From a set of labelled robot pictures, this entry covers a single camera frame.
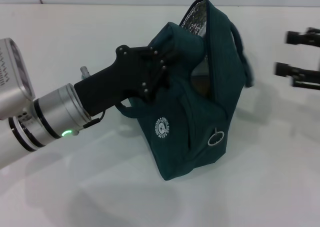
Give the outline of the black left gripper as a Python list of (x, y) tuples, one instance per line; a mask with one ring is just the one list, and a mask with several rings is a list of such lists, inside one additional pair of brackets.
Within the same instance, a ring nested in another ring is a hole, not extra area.
[(160, 88), (170, 87), (169, 65), (165, 62), (180, 59), (172, 48), (121, 45), (115, 53), (111, 66), (74, 85), (82, 106), (92, 117), (131, 97), (153, 101)]

